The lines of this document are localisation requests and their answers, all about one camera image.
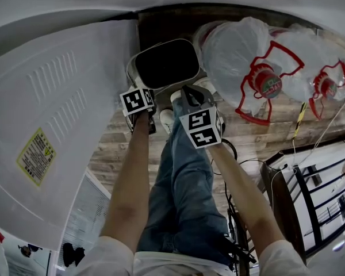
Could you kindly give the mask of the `black and white VR headset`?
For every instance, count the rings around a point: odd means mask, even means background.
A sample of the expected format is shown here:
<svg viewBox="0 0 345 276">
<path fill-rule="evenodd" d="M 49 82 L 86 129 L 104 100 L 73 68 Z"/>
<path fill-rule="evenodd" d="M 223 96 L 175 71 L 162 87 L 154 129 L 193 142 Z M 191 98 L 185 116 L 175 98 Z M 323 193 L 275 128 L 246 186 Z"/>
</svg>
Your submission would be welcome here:
<svg viewBox="0 0 345 276">
<path fill-rule="evenodd" d="M 130 59 L 126 74 L 134 83 L 161 89 L 195 78 L 200 64 L 192 43 L 174 39 L 150 47 Z"/>
</svg>

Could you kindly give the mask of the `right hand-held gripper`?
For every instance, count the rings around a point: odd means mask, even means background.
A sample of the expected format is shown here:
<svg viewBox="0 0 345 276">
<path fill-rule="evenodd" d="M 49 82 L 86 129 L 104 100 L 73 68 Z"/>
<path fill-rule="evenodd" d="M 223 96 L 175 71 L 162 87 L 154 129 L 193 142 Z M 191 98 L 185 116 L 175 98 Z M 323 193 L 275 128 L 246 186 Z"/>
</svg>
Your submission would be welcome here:
<svg viewBox="0 0 345 276">
<path fill-rule="evenodd" d="M 213 95 L 205 88 L 184 85 L 181 96 L 183 115 L 179 119 L 194 148 L 221 143 L 223 119 L 214 104 Z"/>
</svg>

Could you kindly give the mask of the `white water dispenser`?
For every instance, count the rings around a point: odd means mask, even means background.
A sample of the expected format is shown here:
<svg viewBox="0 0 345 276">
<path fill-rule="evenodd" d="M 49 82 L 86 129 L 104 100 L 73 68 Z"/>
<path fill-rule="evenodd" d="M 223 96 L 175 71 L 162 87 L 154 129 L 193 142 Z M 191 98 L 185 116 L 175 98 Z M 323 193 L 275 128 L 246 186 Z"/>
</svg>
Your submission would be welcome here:
<svg viewBox="0 0 345 276">
<path fill-rule="evenodd" d="M 0 228 L 57 250 L 90 158 L 128 89 L 135 20 L 43 36 L 0 56 Z"/>
</svg>

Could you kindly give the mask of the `person's right forearm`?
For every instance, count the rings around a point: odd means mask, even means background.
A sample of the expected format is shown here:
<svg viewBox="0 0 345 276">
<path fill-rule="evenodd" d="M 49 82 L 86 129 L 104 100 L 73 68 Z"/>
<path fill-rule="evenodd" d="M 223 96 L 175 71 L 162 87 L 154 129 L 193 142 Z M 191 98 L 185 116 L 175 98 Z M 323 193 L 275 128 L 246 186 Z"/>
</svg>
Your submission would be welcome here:
<svg viewBox="0 0 345 276">
<path fill-rule="evenodd" d="M 284 239 L 269 202 L 222 144 L 209 147 L 209 152 L 223 176 L 233 202 L 251 235 L 256 254 L 261 256 L 269 245 Z"/>
</svg>

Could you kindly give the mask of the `black metal railing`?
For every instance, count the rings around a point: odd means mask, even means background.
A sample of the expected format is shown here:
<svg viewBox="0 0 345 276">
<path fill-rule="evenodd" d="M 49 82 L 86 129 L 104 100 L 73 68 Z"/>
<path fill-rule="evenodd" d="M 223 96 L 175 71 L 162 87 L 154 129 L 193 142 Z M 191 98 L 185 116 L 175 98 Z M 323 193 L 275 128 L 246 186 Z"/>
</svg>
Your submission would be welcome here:
<svg viewBox="0 0 345 276">
<path fill-rule="evenodd" d="M 318 148 L 290 176 L 306 256 L 345 231 L 345 140 Z"/>
</svg>

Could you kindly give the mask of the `person's left forearm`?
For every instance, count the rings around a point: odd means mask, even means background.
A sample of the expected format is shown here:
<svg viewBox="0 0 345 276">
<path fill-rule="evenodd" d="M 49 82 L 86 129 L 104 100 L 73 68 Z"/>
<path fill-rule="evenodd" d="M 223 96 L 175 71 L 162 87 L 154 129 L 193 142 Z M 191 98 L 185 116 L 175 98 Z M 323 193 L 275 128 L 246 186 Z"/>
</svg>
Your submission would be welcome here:
<svg viewBox="0 0 345 276">
<path fill-rule="evenodd" d="M 100 233 L 101 236 L 119 240 L 132 252 L 136 252 L 148 220 L 150 194 L 148 158 L 149 118 L 148 112 L 144 111 L 137 118 Z"/>
</svg>

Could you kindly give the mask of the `yellow black striped floor strip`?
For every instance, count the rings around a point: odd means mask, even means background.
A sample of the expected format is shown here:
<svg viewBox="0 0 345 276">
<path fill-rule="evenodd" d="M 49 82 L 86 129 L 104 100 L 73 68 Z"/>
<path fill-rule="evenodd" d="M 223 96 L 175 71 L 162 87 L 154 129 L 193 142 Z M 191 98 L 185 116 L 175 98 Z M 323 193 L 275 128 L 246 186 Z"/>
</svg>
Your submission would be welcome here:
<svg viewBox="0 0 345 276">
<path fill-rule="evenodd" d="M 304 118 L 306 107 L 307 107 L 307 103 L 303 102 L 302 105 L 301 105 L 301 109 L 300 109 L 299 115 L 298 115 L 298 119 L 297 119 L 297 122 L 296 122 L 296 127 L 295 127 L 295 130 L 294 130 L 294 134 L 293 134 L 292 140 L 295 140 L 295 138 L 296 138 L 296 136 L 298 134 L 301 121 Z"/>
</svg>

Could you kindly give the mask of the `person's blue jeans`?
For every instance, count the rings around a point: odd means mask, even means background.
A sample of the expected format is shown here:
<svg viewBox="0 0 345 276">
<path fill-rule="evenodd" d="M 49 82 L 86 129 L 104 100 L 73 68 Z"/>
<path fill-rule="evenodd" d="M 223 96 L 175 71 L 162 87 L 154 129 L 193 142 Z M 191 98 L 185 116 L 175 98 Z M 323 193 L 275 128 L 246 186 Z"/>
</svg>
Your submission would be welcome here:
<svg viewBox="0 0 345 276">
<path fill-rule="evenodd" d="M 196 149 L 179 120 L 182 100 L 172 102 L 173 126 L 149 195 L 149 217 L 138 252 L 177 253 L 228 265 L 219 240 L 227 219 L 212 196 L 213 173 L 204 149 Z"/>
</svg>

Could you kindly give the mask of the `person's white printed shirt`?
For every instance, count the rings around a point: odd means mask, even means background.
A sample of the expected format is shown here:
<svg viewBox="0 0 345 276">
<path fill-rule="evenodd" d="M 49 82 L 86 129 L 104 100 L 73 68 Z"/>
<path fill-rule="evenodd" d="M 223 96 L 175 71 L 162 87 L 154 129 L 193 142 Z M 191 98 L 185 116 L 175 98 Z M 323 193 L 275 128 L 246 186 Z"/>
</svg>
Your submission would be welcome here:
<svg viewBox="0 0 345 276">
<path fill-rule="evenodd" d="M 75 269 L 74 276 L 234 276 L 228 266 L 192 256 L 143 251 L 102 236 Z M 259 276 L 311 276 L 292 244 L 279 240 L 259 257 Z"/>
</svg>

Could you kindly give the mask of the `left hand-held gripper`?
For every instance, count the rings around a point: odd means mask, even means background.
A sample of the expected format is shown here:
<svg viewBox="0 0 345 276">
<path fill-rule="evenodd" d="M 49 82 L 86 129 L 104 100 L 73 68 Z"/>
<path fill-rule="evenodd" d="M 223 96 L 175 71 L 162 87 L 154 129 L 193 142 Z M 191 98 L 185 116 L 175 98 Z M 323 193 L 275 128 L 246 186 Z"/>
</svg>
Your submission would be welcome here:
<svg viewBox="0 0 345 276">
<path fill-rule="evenodd" d="M 126 123 L 133 133 L 136 120 L 141 112 L 147 111 L 149 115 L 149 134 L 156 132 L 154 114 L 156 105 L 154 101 L 154 92 L 148 88 L 133 88 L 125 93 L 120 94 L 122 103 L 122 112 L 126 118 Z"/>
</svg>

